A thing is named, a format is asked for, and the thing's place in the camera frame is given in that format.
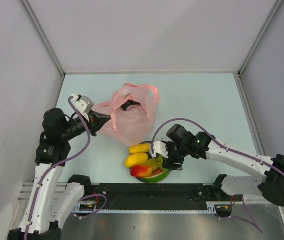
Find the red orange fake mango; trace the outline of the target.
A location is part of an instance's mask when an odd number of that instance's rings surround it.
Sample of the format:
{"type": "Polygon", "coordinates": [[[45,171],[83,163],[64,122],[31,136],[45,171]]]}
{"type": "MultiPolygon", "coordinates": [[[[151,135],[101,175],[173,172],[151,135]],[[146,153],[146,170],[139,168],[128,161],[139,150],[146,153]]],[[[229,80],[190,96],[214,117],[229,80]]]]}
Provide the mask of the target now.
{"type": "Polygon", "coordinates": [[[146,178],[153,173],[153,167],[150,165],[135,165],[130,168],[130,175],[135,178],[146,178]]]}

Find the yellow fake mango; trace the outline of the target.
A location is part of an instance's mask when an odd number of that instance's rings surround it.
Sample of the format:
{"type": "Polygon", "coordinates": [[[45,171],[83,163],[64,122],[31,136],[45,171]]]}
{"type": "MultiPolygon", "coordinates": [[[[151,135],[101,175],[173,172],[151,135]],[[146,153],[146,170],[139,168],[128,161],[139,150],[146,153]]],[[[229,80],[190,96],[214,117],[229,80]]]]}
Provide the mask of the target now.
{"type": "Polygon", "coordinates": [[[143,165],[145,164],[149,159],[149,156],[147,153],[134,153],[134,154],[130,154],[126,160],[125,160],[125,167],[126,168],[131,168],[133,166],[136,165],[143,165]]]}

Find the yellow fake banana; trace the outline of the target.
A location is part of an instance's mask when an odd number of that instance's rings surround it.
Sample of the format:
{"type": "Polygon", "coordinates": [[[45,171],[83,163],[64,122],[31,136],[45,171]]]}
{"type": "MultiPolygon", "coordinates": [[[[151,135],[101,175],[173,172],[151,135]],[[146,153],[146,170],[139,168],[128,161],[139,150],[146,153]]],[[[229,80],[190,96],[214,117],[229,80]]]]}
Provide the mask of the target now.
{"type": "Polygon", "coordinates": [[[138,153],[149,153],[150,152],[150,143],[141,143],[138,145],[130,146],[128,149],[128,152],[132,154],[138,154],[138,153]]]}

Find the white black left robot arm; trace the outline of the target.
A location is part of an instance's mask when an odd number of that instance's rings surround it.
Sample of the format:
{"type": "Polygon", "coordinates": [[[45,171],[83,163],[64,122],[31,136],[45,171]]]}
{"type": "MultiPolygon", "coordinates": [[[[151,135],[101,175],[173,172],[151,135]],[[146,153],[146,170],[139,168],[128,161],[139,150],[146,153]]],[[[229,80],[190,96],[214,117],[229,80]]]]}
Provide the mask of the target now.
{"type": "Polygon", "coordinates": [[[79,201],[94,198],[102,204],[96,214],[107,204],[103,194],[95,194],[90,177],[73,175],[56,204],[52,204],[58,180],[66,162],[80,156],[68,157],[70,140],[87,133],[94,137],[111,120],[111,116],[90,110],[88,117],[66,118],[59,108],[48,110],[44,116],[43,133],[36,150],[35,178],[24,217],[18,228],[8,233],[9,240],[60,240],[63,226],[79,201]]]}

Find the yellow fake starfruit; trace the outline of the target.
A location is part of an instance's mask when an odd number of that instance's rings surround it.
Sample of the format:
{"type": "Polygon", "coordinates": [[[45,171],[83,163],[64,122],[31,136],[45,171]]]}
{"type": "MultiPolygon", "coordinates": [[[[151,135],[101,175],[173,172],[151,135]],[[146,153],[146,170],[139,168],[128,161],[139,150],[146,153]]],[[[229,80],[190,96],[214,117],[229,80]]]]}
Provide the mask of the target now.
{"type": "Polygon", "coordinates": [[[155,171],[159,168],[159,162],[158,162],[157,158],[151,158],[151,159],[147,160],[144,165],[152,167],[153,171],[155,171]]]}

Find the pink plastic bag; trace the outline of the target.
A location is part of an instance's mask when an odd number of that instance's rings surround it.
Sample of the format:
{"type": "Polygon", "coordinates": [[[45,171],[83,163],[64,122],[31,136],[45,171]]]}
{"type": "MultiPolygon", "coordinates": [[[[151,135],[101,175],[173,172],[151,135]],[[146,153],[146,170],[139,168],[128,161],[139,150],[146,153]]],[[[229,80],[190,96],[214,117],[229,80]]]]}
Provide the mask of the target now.
{"type": "Polygon", "coordinates": [[[160,101],[158,88],[150,84],[135,85],[126,83],[116,91],[111,100],[93,107],[95,112],[111,116],[100,132],[127,145],[138,145],[153,127],[155,112],[160,101]],[[121,105],[128,100],[140,106],[123,111],[121,105]]]}

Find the red fake watermelon slice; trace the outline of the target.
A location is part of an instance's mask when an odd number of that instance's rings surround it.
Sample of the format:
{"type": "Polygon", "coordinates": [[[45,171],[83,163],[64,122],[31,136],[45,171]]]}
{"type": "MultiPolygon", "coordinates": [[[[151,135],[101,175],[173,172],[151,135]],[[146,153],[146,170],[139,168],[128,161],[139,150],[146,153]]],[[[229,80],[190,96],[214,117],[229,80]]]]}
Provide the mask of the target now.
{"type": "Polygon", "coordinates": [[[146,184],[157,184],[165,180],[169,175],[170,171],[158,168],[157,170],[153,171],[150,176],[136,179],[146,184]]]}

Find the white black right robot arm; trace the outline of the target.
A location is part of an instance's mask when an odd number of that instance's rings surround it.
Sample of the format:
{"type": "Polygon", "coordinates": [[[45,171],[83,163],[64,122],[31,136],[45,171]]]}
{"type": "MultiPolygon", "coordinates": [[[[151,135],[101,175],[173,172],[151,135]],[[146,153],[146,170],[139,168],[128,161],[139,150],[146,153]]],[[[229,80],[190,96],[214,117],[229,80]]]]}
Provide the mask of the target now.
{"type": "Polygon", "coordinates": [[[162,156],[162,168],[181,171],[187,156],[222,163],[247,176],[220,174],[212,188],[217,200],[253,195],[284,207],[284,155],[270,157],[243,152],[219,142],[207,132],[200,131],[193,135],[179,124],[175,124],[166,135],[169,141],[156,141],[150,149],[152,156],[162,156]]]}

